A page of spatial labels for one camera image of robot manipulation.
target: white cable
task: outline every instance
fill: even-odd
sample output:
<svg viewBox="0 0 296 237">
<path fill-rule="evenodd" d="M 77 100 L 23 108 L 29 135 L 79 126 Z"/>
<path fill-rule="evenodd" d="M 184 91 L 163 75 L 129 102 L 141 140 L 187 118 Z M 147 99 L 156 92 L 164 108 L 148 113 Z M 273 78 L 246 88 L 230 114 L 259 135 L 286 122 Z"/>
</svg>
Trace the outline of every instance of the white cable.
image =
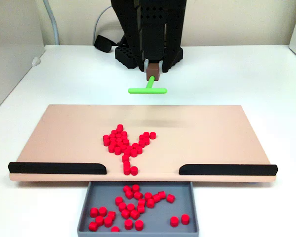
<svg viewBox="0 0 296 237">
<path fill-rule="evenodd" d="M 50 8 L 49 2 L 48 0 L 43 0 L 44 4 L 45 4 L 45 8 L 47 10 L 48 16 L 50 18 L 51 24 L 53 26 L 54 29 L 54 36 L 55 36 L 55 44 L 59 45 L 59 35 L 58 35 L 58 29 L 57 29 L 57 24 L 56 24 L 56 20 L 53 14 L 53 11 Z"/>
<path fill-rule="evenodd" d="M 108 10 L 110 7 L 112 7 L 112 6 L 108 6 L 107 8 L 105 8 L 105 9 L 101 12 L 101 14 L 99 15 L 99 17 L 98 17 L 98 19 L 97 19 L 97 21 L 96 21 L 96 23 L 95 23 L 95 27 L 94 27 L 94 31 L 93 31 L 93 44 L 95 43 L 95 32 L 96 32 L 96 30 L 97 30 L 98 22 L 99 22 L 101 16 L 103 15 L 103 13 L 104 13 L 106 10 Z"/>
</svg>

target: white tabletop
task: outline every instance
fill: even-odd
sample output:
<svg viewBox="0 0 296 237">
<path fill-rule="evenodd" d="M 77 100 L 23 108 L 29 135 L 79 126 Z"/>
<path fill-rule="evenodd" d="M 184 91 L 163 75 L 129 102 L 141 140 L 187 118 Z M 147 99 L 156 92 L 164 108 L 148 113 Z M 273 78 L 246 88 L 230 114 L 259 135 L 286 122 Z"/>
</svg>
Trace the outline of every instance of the white tabletop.
<svg viewBox="0 0 296 237">
<path fill-rule="evenodd" d="M 296 236 L 296 56 L 285 45 L 185 47 L 164 95 L 131 95 L 146 75 L 92 46 L 47 46 L 0 106 L 0 236 L 77 236 L 87 183 L 18 183 L 16 161 L 48 104 L 240 104 L 269 160 L 269 184 L 195 183 L 201 237 Z"/>
</svg>

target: green plastic handle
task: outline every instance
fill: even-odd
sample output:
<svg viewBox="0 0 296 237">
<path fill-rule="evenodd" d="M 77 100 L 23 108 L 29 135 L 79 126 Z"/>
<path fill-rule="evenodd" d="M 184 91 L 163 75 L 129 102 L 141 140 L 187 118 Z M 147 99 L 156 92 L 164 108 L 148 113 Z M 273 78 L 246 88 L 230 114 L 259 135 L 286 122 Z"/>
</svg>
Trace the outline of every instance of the green plastic handle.
<svg viewBox="0 0 296 237">
<path fill-rule="evenodd" d="M 129 88 L 128 93 L 130 94 L 165 94 L 167 93 L 166 88 L 153 88 L 155 77 L 151 76 L 147 83 L 146 88 Z"/>
</svg>

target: gray tray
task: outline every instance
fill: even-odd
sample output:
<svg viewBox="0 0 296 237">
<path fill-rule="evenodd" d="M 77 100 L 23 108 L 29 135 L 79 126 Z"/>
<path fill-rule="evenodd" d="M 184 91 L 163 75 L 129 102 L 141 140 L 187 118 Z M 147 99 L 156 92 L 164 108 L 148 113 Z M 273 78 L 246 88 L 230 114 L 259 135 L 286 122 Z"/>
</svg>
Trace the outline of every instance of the gray tray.
<svg viewBox="0 0 296 237">
<path fill-rule="evenodd" d="M 123 197 L 126 204 L 137 204 L 136 199 L 129 200 L 123 191 L 125 185 L 132 186 L 135 183 L 141 186 L 141 192 L 143 194 L 146 192 L 156 194 L 159 191 L 165 191 L 166 194 L 173 194 L 176 197 L 173 204 L 163 199 L 159 203 L 156 203 L 153 209 L 145 207 L 145 213 L 141 214 L 139 218 L 145 224 L 142 231 L 136 231 L 135 226 L 130 231 L 126 230 L 124 227 L 125 219 L 122 218 L 118 207 L 115 205 L 115 198 L 117 196 Z M 111 232 L 111 228 L 104 226 L 99 227 L 96 232 L 89 231 L 89 223 L 94 221 L 94 218 L 89 216 L 90 209 L 101 206 L 105 206 L 108 211 L 116 212 L 116 219 L 113 226 L 118 226 L 120 232 Z M 190 216 L 190 224 L 185 226 L 181 223 L 182 214 L 188 214 Z M 172 216 L 177 216 L 180 220 L 179 226 L 175 228 L 170 226 L 170 218 Z M 79 237 L 198 237 L 199 229 L 192 182 L 90 182 L 77 232 Z"/>
</svg>

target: white wall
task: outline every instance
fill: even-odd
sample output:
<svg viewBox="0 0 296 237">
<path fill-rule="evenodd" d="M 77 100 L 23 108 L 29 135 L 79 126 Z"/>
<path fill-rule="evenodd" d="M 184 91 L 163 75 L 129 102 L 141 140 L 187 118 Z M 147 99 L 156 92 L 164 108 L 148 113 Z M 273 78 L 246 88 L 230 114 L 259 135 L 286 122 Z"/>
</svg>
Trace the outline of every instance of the white wall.
<svg viewBox="0 0 296 237">
<path fill-rule="evenodd" d="M 0 104 L 43 53 L 34 0 L 0 0 Z"/>
<path fill-rule="evenodd" d="M 45 44 L 54 44 L 42 0 L 35 0 Z M 93 27 L 110 0 L 49 0 L 61 44 L 92 44 Z M 289 44 L 296 22 L 296 0 L 187 0 L 182 45 Z M 113 9 L 97 33 L 119 41 L 123 35 Z"/>
</svg>

